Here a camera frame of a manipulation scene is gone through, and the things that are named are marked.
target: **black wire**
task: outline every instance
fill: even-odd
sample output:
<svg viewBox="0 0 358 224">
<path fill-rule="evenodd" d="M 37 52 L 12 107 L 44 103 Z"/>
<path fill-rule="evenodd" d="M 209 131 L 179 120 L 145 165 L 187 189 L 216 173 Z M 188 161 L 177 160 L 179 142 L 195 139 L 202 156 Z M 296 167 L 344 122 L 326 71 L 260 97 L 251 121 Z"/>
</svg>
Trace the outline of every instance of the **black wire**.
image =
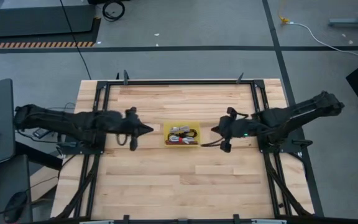
<svg viewBox="0 0 358 224">
<path fill-rule="evenodd" d="M 82 61 L 84 62 L 84 66 L 85 66 L 85 69 L 86 69 L 86 72 L 87 72 L 87 74 L 88 74 L 89 79 L 92 80 L 91 74 L 90 74 L 90 71 L 88 70 L 88 66 L 86 65 L 85 59 L 84 59 L 84 57 L 83 57 L 82 54 L 81 54 L 80 48 L 78 48 L 77 40 L 75 39 L 74 32 L 73 32 L 73 29 L 71 28 L 71 24 L 70 24 L 70 21 L 68 20 L 68 16 L 67 16 L 67 13 L 66 13 L 66 9 L 65 9 L 65 6 L 63 5 L 62 0 L 60 0 L 60 4 L 62 5 L 63 12 L 65 13 L 65 17 L 66 17 L 66 20 L 67 20 L 68 28 L 70 28 L 71 36 L 73 36 L 73 40 L 74 40 L 74 43 L 75 43 L 75 47 L 76 47 L 78 53 L 80 54 L 80 57 L 81 57 Z"/>
<path fill-rule="evenodd" d="M 123 143 L 121 143 L 120 140 L 119 140 L 119 134 L 116 134 L 116 139 L 117 139 L 118 145 L 124 146 L 124 145 L 127 143 L 128 135 L 125 135 L 125 139 L 124 139 L 124 142 L 123 142 Z"/>
<path fill-rule="evenodd" d="M 68 107 L 53 107 L 53 108 L 46 108 L 46 109 L 63 109 L 63 111 L 64 110 L 73 110 L 73 109 L 75 109 L 75 108 L 68 108 Z"/>
<path fill-rule="evenodd" d="M 168 139 L 171 136 L 177 136 L 179 138 L 187 138 L 187 137 L 195 138 L 195 137 L 197 137 L 197 135 L 198 135 L 197 131 L 194 130 L 194 129 L 191 129 L 191 130 L 189 130 L 187 132 L 184 132 L 184 133 L 169 133 L 168 134 Z"/>
<path fill-rule="evenodd" d="M 118 15 L 118 16 L 112 16 L 110 13 L 106 12 L 107 7 L 108 7 L 110 4 L 113 4 L 113 3 L 116 3 L 116 4 L 118 4 L 119 6 L 122 7 L 122 12 L 121 12 L 120 15 Z M 123 4 L 120 0 L 111 0 L 111 1 L 106 2 L 106 3 L 103 5 L 102 15 L 103 15 L 103 17 L 104 17 L 104 19 L 105 19 L 106 21 L 109 21 L 109 22 L 117 21 L 117 20 L 119 20 L 124 14 L 125 14 L 125 6 L 124 6 L 124 4 Z"/>
<path fill-rule="evenodd" d="M 39 183 L 37 183 L 37 184 L 34 184 L 33 186 L 31 186 L 29 189 L 25 190 L 24 192 L 29 191 L 29 190 L 31 190 L 31 188 L 33 188 L 33 187 L 35 187 L 35 186 L 38 186 L 38 185 L 40 185 L 40 184 L 42 184 L 42 183 L 45 183 L 46 181 L 50 181 L 50 180 L 52 180 L 52 179 L 54 179 L 54 178 L 58 178 L 58 176 L 51 177 L 51 178 L 49 178 L 49 179 L 47 179 L 47 180 L 43 180 L 43 181 L 41 181 L 41 182 L 39 182 Z"/>
<path fill-rule="evenodd" d="M 210 143 L 206 143 L 206 144 L 202 144 L 201 147 L 215 147 L 215 146 L 220 146 L 220 144 L 215 144 L 219 141 L 222 141 L 223 138 L 219 139 L 219 140 L 216 140 L 214 142 L 210 142 Z"/>
<path fill-rule="evenodd" d="M 54 143 L 54 144 L 58 144 L 58 143 L 60 143 L 60 142 L 54 142 L 54 141 L 36 140 L 36 139 L 32 138 L 31 136 L 26 135 L 26 134 L 24 134 L 24 133 L 20 132 L 20 130 L 17 130 L 17 133 L 18 133 L 18 134 L 20 134 L 21 136 L 24 136 L 24 137 L 26 137 L 26 138 L 29 138 L 29 139 L 31 139 L 31 140 L 33 140 L 33 141 L 35 141 L 35 142 Z"/>
<path fill-rule="evenodd" d="M 35 187 L 35 186 L 38 186 L 38 185 L 40 185 L 40 184 L 42 184 L 42 183 L 45 183 L 46 181 L 50 181 L 50 180 L 52 180 L 52 179 L 54 179 L 54 178 L 59 179 L 59 178 L 60 178 L 60 171 L 62 171 L 63 167 L 64 167 L 72 158 L 74 158 L 75 156 L 76 156 L 76 155 L 71 156 L 69 159 L 67 159 L 67 161 L 66 161 L 65 163 L 62 164 L 62 167 L 60 168 L 59 173 L 58 173 L 57 176 L 51 177 L 51 178 L 49 178 L 49 179 L 47 179 L 47 180 L 43 180 L 43 181 L 41 181 L 41 182 L 39 182 L 39 183 L 37 183 L 37 184 L 34 184 L 33 186 L 31 186 L 29 189 L 25 190 L 24 192 L 27 192 L 27 191 L 31 190 L 31 188 L 33 188 L 33 187 Z"/>
<path fill-rule="evenodd" d="M 66 108 L 68 105 L 73 105 L 73 106 L 75 106 L 75 103 L 68 102 L 68 103 L 66 103 L 65 108 Z"/>
</svg>

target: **yellow tray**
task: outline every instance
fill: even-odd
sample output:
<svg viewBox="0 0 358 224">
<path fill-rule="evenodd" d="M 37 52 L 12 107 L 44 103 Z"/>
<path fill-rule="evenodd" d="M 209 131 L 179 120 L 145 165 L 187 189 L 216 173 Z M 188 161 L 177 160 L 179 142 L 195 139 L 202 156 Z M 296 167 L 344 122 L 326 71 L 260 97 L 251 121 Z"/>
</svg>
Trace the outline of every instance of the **yellow tray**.
<svg viewBox="0 0 358 224">
<path fill-rule="evenodd" d="M 173 127 L 189 126 L 190 129 L 197 131 L 197 136 L 194 138 L 198 144 L 183 144 L 183 145 L 168 145 L 165 143 L 168 140 L 168 134 Z M 167 147 L 198 147 L 201 144 L 201 128 L 200 123 L 197 121 L 166 121 L 164 122 L 164 145 Z"/>
</svg>

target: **wooden tabletop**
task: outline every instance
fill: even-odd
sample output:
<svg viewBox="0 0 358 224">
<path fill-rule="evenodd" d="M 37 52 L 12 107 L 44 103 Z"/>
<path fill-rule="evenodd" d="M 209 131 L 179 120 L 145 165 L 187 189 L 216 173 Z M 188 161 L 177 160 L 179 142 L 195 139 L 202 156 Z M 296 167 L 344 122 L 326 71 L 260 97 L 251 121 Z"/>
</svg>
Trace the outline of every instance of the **wooden tabletop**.
<svg viewBox="0 0 358 224">
<path fill-rule="evenodd" d="M 96 83 L 81 82 L 76 113 L 92 110 Z M 265 86 L 271 108 L 287 106 L 279 79 L 266 79 Z M 119 146 L 115 136 L 108 134 L 99 163 L 93 220 L 122 220 L 123 215 L 130 215 L 131 219 L 218 219 L 232 218 L 233 214 L 241 218 L 273 217 L 263 155 L 256 138 L 233 139 L 231 153 L 218 147 L 166 148 L 163 143 L 164 121 L 175 120 L 199 121 L 201 143 L 219 139 L 211 128 L 225 115 L 228 106 L 241 113 L 254 113 L 248 86 L 113 86 L 108 109 L 123 113 L 131 106 L 137 107 L 142 122 L 153 127 L 154 132 L 138 139 L 135 152 L 129 150 L 128 144 Z M 281 154 L 281 158 L 288 188 L 313 213 L 301 162 L 287 154 Z M 77 191 L 82 162 L 83 156 L 77 155 L 62 169 L 52 217 L 63 210 Z M 278 189 L 277 192 L 281 202 L 281 193 Z M 87 201 L 86 192 L 81 215 L 85 214 Z"/>
</svg>

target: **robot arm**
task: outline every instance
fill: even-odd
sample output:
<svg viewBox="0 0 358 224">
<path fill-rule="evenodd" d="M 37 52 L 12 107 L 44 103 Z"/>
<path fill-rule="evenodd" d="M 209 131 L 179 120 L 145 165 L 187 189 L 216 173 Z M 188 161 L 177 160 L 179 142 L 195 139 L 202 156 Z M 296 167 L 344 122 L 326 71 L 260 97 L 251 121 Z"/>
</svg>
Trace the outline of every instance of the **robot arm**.
<svg viewBox="0 0 358 224">
<path fill-rule="evenodd" d="M 287 108 L 273 108 L 252 117 L 268 126 L 271 131 L 266 134 L 270 144 L 281 144 L 288 134 L 310 121 L 324 116 L 337 116 L 341 113 L 344 104 L 331 93 L 326 91 L 310 100 L 289 106 Z"/>
<path fill-rule="evenodd" d="M 246 119 L 247 114 L 240 114 L 233 108 L 228 108 L 229 116 L 221 117 L 219 126 L 212 131 L 222 136 L 224 141 L 220 148 L 224 152 L 231 151 L 231 138 L 244 138 L 248 136 L 260 136 L 264 141 L 275 147 L 279 147 L 288 134 L 310 121 L 322 116 L 337 116 L 341 113 L 343 103 L 330 93 L 323 91 L 310 100 L 298 103 L 287 108 L 272 108 L 252 114 L 253 119 Z"/>
<path fill-rule="evenodd" d="M 152 132 L 136 115 L 136 108 L 126 110 L 123 118 L 118 111 L 80 112 L 77 114 L 48 110 L 36 105 L 15 109 L 14 125 L 18 130 L 43 128 L 71 136 L 86 147 L 93 148 L 98 133 L 131 136 L 131 150 L 137 147 L 137 138 Z"/>
</svg>

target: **yellow and black hazard stripe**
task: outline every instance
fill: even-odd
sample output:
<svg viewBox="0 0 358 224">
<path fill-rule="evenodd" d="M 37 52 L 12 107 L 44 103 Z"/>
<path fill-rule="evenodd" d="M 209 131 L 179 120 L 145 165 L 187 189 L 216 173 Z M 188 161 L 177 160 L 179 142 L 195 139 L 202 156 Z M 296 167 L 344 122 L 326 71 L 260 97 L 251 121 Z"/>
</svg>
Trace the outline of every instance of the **yellow and black hazard stripe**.
<svg viewBox="0 0 358 224">
<path fill-rule="evenodd" d="M 78 47 L 93 47 L 94 42 L 78 42 Z M 69 48 L 76 47 L 75 42 L 0 42 L 0 49 L 33 49 L 33 48 Z"/>
</svg>

